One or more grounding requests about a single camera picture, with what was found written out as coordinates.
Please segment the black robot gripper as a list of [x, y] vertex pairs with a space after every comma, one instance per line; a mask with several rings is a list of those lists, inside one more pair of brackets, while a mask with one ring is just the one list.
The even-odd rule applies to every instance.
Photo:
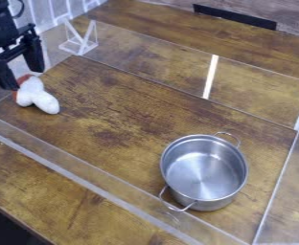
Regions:
[[0, 0], [0, 87], [16, 91], [19, 84], [8, 62], [23, 55], [29, 70], [42, 73], [46, 70], [46, 59], [40, 37], [35, 25], [16, 27], [15, 20], [21, 17], [24, 8], [16, 15], [9, 10], [9, 1]]

